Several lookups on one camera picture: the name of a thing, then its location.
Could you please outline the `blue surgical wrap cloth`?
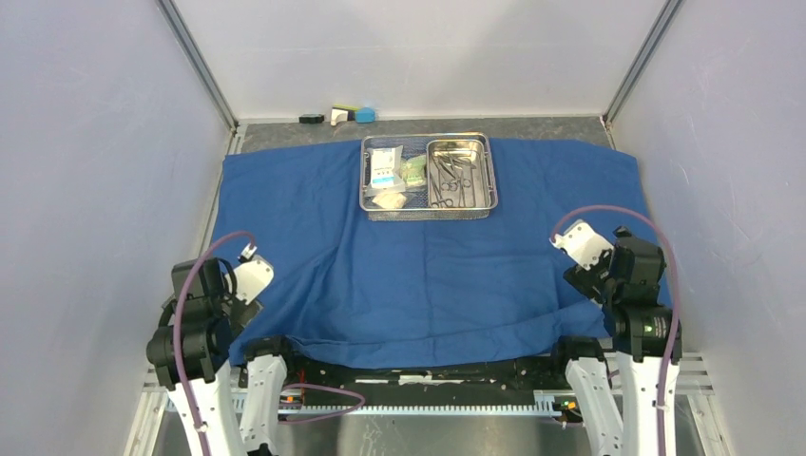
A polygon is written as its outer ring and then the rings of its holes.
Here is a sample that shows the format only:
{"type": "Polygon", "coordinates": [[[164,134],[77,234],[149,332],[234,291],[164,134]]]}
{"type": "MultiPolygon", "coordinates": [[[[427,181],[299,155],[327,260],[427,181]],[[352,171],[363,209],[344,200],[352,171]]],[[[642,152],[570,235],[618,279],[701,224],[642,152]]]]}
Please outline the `blue surgical wrap cloth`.
{"type": "Polygon", "coordinates": [[[355,369],[440,367],[602,338],[600,308],[563,278],[549,241],[570,211],[600,234],[654,238],[638,161],[587,142],[494,138],[499,195],[486,218],[372,221],[360,207],[357,141],[228,157],[214,235],[245,230],[275,277],[233,342],[283,335],[306,356],[355,369]]]}

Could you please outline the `metal mesh tray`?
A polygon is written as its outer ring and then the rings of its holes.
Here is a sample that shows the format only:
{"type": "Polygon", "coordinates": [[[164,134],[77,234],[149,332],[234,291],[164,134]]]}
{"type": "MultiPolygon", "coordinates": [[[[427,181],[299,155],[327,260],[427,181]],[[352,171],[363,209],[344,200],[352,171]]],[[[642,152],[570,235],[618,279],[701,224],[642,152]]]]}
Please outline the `metal mesh tray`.
{"type": "Polygon", "coordinates": [[[402,146],[403,147],[402,159],[404,161],[417,155],[423,155],[423,154],[426,155],[426,147],[428,143],[433,140],[450,138],[453,136],[465,136],[465,135],[484,135],[484,134],[480,132],[462,132],[462,133],[370,136],[365,138],[361,143],[359,205],[367,213],[369,219],[372,221],[477,219],[477,218],[451,218],[442,212],[429,209],[427,207],[429,180],[428,183],[423,187],[410,190],[405,188],[404,191],[399,192],[407,194],[409,199],[405,207],[398,210],[379,209],[377,206],[371,203],[373,196],[370,196],[367,193],[368,183],[370,179],[370,150],[372,148],[402,146]]]}

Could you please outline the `green sterile packet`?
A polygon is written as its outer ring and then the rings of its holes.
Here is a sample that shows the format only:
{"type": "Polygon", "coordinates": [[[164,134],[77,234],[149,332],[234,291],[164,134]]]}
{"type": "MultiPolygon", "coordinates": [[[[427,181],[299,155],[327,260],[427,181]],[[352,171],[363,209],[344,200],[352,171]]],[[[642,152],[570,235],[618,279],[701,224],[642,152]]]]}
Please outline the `green sterile packet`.
{"type": "Polygon", "coordinates": [[[428,183],[427,164],[428,158],[425,154],[403,161],[400,169],[401,178],[408,190],[423,187],[428,183]]]}

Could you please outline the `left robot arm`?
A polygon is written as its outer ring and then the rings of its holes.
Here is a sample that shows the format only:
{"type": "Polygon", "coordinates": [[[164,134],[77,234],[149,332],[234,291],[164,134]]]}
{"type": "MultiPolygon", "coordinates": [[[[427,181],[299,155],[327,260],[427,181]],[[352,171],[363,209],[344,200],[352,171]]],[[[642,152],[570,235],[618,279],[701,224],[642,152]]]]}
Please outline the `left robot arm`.
{"type": "Polygon", "coordinates": [[[232,266],[209,258],[193,277],[184,306],[169,300],[146,346],[160,386],[182,420],[193,455],[277,455],[282,387],[298,375],[298,361],[283,336],[247,343],[240,371],[246,391],[242,411],[232,392],[229,348],[261,311],[259,294],[274,277],[254,256],[232,266]]]}

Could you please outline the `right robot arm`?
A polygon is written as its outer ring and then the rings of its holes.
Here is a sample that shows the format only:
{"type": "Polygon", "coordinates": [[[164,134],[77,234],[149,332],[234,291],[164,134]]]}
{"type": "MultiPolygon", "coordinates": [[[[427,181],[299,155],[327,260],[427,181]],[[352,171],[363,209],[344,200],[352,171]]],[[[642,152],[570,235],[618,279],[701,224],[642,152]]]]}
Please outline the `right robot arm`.
{"type": "Polygon", "coordinates": [[[571,388],[595,455],[674,455],[673,411],[680,373],[681,328],[660,303],[662,248],[620,228],[608,241],[578,219],[551,241],[574,262],[564,278],[601,306],[622,398],[593,337],[563,336],[548,363],[551,380],[571,388]]]}

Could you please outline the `steel surgical instruments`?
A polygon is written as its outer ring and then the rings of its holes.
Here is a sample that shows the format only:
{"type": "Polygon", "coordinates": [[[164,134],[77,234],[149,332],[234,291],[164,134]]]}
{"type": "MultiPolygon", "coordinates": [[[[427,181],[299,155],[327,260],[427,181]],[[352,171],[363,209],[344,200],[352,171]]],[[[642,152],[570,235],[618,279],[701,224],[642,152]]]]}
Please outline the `steel surgical instruments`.
{"type": "Polygon", "coordinates": [[[434,208],[475,207],[474,189],[476,165],[468,157],[451,152],[432,155],[433,172],[430,173],[430,205],[434,208]]]}

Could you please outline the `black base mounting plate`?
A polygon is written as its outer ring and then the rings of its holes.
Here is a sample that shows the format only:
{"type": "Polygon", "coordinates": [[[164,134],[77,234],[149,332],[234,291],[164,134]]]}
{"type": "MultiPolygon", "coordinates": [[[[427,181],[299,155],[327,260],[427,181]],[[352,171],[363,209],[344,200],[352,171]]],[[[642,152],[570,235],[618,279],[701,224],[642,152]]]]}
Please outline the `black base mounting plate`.
{"type": "Polygon", "coordinates": [[[353,369],[295,354],[286,360],[282,405],[370,406],[526,405],[535,392],[574,398],[560,361],[549,355],[437,368],[353,369]]]}

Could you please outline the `beige gauze packet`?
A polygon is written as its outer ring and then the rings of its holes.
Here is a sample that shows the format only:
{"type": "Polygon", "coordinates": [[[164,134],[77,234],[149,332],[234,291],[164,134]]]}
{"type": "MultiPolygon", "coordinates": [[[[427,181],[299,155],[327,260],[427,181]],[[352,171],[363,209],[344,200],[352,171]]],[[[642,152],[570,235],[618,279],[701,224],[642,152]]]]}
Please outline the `beige gauze packet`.
{"type": "Polygon", "coordinates": [[[373,196],[371,203],[382,210],[398,210],[405,207],[408,195],[399,192],[388,192],[373,196]]]}

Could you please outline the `small black block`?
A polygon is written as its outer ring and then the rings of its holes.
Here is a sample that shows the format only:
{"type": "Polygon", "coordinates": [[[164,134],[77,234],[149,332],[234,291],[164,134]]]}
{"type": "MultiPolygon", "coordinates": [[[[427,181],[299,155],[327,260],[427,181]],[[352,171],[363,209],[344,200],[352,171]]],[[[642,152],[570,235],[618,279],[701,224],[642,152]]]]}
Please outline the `small black block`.
{"type": "Polygon", "coordinates": [[[322,124],[325,121],[323,114],[303,114],[298,117],[300,124],[322,124]]]}

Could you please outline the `white sterile packet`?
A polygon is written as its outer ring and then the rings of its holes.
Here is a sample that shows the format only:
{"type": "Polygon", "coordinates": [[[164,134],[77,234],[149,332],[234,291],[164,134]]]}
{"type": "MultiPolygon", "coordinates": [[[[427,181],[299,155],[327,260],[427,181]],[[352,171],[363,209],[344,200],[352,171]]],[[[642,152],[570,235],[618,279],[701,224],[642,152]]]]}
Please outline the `white sterile packet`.
{"type": "Polygon", "coordinates": [[[370,179],[367,190],[370,196],[405,190],[406,184],[400,174],[402,152],[402,146],[370,150],[370,179]]]}

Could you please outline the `white and yellow block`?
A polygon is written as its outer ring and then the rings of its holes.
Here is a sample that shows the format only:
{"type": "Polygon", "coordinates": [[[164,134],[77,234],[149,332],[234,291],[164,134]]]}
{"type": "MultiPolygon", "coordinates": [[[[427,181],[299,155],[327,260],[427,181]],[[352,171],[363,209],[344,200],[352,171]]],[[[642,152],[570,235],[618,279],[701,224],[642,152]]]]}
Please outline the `white and yellow block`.
{"type": "Polygon", "coordinates": [[[341,123],[354,122],[355,116],[360,107],[334,104],[331,106],[330,125],[337,126],[341,123]]]}

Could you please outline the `cyan blue block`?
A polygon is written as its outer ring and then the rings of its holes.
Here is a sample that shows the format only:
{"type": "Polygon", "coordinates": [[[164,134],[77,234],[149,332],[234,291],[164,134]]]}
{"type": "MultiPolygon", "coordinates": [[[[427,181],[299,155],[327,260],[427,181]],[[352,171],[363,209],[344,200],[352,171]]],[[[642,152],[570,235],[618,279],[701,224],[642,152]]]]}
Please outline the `cyan blue block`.
{"type": "Polygon", "coordinates": [[[376,112],[369,107],[359,108],[355,112],[355,122],[358,124],[371,124],[376,121],[376,112]]]}

